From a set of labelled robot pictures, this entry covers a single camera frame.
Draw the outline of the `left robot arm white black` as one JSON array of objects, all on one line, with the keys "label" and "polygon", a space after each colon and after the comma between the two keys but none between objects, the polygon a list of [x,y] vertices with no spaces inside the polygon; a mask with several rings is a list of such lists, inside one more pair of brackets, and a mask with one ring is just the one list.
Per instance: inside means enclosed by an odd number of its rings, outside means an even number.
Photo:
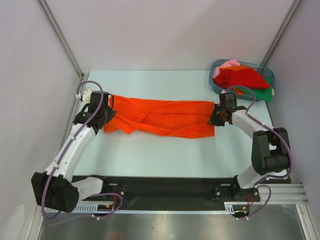
[{"label": "left robot arm white black", "polygon": [[105,184],[105,177],[90,175],[77,182],[72,180],[89,143],[115,117],[115,97],[87,88],[80,100],[84,106],[75,116],[62,149],[44,172],[35,172],[31,178],[36,203],[43,210],[71,213],[81,200],[92,196],[105,200],[110,196],[111,188]]}]

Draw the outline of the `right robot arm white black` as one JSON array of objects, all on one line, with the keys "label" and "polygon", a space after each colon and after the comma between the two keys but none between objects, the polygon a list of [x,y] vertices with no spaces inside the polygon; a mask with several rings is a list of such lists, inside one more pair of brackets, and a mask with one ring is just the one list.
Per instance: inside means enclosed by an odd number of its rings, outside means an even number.
[{"label": "right robot arm white black", "polygon": [[251,165],[236,176],[236,185],[230,188],[231,196],[242,201],[249,189],[270,178],[287,179],[292,166],[292,152],[285,128],[272,128],[250,114],[249,108],[240,106],[232,92],[219,94],[208,121],[210,125],[223,127],[229,123],[252,139]]}]

